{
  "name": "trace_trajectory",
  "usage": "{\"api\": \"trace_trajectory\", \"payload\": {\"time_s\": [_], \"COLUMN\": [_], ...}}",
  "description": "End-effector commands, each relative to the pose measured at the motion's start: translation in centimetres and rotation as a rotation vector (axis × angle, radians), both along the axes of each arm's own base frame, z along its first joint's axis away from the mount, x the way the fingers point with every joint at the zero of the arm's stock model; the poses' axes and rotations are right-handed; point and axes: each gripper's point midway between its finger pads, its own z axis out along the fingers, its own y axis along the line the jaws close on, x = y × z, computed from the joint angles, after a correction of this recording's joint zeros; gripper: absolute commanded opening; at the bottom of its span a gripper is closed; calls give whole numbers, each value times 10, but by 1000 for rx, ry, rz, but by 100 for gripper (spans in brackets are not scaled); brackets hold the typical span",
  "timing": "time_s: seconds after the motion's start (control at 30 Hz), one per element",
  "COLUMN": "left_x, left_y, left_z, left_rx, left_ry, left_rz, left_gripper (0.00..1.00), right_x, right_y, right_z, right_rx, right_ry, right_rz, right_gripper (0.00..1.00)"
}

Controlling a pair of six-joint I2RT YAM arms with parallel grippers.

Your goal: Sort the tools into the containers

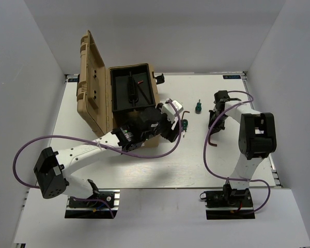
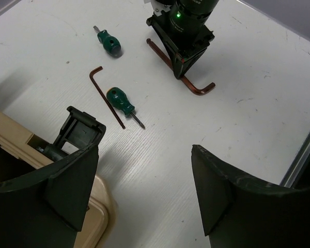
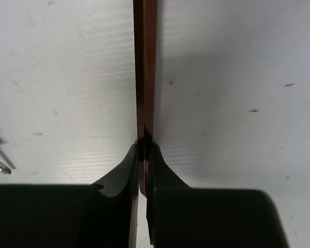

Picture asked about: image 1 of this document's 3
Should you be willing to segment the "green stubby phillips screwdriver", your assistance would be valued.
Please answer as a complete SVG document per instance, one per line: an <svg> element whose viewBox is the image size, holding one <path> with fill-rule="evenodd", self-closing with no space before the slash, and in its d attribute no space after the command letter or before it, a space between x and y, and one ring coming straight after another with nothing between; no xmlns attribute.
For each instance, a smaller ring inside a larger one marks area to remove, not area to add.
<svg viewBox="0 0 310 248"><path fill-rule="evenodd" d="M188 120L187 119L183 119L182 121L181 121L181 124L182 124L182 135L183 135L183 137L185 136L185 133L186 133L186 131L187 131L187 127L188 127Z"/></svg>

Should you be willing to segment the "long thin bronze hex key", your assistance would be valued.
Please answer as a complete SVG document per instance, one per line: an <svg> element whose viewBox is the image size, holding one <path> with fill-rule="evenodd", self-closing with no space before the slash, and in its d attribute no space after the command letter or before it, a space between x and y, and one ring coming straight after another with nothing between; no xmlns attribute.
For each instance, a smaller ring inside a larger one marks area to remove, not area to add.
<svg viewBox="0 0 310 248"><path fill-rule="evenodd" d="M143 82L144 82L143 80L137 82L137 87L138 87L138 89L140 90L140 92L141 92L141 94L143 95L143 97L145 98L146 102L150 105L150 104L151 104L150 100L148 99L148 97L147 97L146 94L144 93L143 89L141 88L141 84L142 84Z"/></svg>

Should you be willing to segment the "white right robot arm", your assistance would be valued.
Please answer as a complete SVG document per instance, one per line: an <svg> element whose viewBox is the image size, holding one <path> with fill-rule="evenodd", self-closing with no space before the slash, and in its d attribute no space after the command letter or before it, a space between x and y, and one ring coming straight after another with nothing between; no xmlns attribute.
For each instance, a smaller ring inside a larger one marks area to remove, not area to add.
<svg viewBox="0 0 310 248"><path fill-rule="evenodd" d="M248 101L229 96L229 91L214 94L214 109L209 111L209 135L225 129L225 120L232 118L239 124L240 156L232 174L226 178L222 198L235 206L247 196L250 181L259 164L277 148L275 119L272 113L252 109Z"/></svg>

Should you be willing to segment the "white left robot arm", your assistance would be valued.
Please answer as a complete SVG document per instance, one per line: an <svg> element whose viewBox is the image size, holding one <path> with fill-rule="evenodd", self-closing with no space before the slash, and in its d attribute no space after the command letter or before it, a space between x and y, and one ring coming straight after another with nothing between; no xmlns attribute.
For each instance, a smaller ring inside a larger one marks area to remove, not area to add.
<svg viewBox="0 0 310 248"><path fill-rule="evenodd" d="M60 194L81 198L87 206L99 200L96 185L90 179L73 176L79 169L104 158L131 153L144 142L158 135L174 142L179 135L175 119L183 111L177 101L149 107L136 118L92 141L70 149L54 151L52 147L41 151L34 167L43 198L51 199Z"/></svg>

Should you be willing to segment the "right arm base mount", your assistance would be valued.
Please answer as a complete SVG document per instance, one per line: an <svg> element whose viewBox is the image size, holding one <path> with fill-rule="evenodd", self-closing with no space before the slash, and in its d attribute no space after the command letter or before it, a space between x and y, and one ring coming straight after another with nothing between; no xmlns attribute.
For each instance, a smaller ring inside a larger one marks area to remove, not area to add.
<svg viewBox="0 0 310 248"><path fill-rule="evenodd" d="M199 196L205 202L207 220L255 219L254 205L249 190L243 196L225 197L224 191L203 191Z"/></svg>

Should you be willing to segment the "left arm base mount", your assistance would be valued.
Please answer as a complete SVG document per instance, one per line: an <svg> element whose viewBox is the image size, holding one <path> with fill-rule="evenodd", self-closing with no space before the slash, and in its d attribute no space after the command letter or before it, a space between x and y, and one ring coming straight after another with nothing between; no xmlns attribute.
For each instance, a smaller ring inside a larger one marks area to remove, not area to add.
<svg viewBox="0 0 310 248"><path fill-rule="evenodd" d="M68 198L66 219L113 219L119 208L120 190L100 190L98 196L91 199L100 201L79 201Z"/></svg>

